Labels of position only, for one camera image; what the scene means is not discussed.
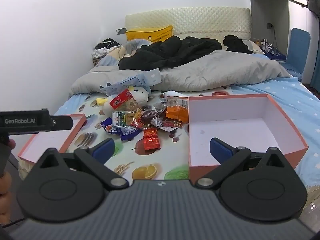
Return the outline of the person's left hand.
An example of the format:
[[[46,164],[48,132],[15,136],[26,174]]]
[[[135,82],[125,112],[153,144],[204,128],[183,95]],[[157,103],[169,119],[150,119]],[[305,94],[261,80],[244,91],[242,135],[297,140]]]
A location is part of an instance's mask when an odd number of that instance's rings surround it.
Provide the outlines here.
[[[1,155],[11,153],[16,146],[13,139],[9,140],[8,145],[1,144]],[[12,178],[9,172],[4,172],[1,176],[1,225],[8,224],[10,220],[10,206],[11,206],[11,187]]]

